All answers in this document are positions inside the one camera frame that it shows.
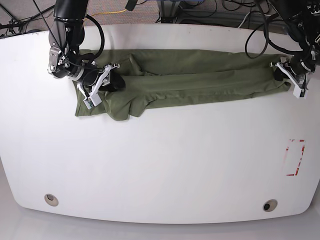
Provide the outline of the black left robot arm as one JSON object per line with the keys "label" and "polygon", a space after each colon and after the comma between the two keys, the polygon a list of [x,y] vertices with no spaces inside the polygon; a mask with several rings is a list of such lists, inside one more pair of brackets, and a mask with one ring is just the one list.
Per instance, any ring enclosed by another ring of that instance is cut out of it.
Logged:
{"label": "black left robot arm", "polygon": [[274,49],[291,58],[283,63],[284,68],[295,78],[314,73],[320,65],[320,2],[318,0],[269,0],[275,13],[265,20],[266,24],[282,20],[288,35],[298,43],[301,50],[288,50],[267,42]]}

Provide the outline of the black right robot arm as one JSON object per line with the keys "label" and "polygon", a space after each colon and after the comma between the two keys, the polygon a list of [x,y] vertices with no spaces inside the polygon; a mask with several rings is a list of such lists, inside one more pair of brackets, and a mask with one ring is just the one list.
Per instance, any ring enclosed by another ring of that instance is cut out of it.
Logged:
{"label": "black right robot arm", "polygon": [[[97,83],[104,72],[94,61],[103,53],[105,36],[101,25],[87,14],[87,0],[57,0],[49,29],[48,72],[57,79],[70,77],[86,96],[88,90]],[[84,21],[89,19],[98,28],[100,48],[96,53],[80,53],[80,45],[85,39]]]}

